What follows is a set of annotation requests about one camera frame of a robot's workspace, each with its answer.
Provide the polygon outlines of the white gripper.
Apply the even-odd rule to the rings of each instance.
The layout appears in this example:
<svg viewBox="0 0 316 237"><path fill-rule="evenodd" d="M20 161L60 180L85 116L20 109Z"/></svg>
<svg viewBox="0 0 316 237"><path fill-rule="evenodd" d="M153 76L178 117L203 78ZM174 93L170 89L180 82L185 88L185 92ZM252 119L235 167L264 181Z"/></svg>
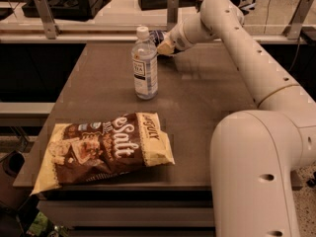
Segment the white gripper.
<svg viewBox="0 0 316 237"><path fill-rule="evenodd" d="M170 32L169 39L163 40L157 46L157 51L161 55L172 55L174 52L185 51L194 45L189 41L186 34L187 22L177 24Z"/></svg>

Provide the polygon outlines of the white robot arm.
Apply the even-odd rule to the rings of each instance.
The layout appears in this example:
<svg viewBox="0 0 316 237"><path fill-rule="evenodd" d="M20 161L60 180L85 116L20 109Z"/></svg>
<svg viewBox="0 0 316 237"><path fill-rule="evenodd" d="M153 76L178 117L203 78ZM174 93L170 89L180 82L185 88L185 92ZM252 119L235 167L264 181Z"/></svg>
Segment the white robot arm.
<svg viewBox="0 0 316 237"><path fill-rule="evenodd" d="M290 174L316 160L316 102L243 21L230 0L203 0L158 51L170 55L221 39L255 104L224 118L211 138L216 237L300 237Z"/></svg>

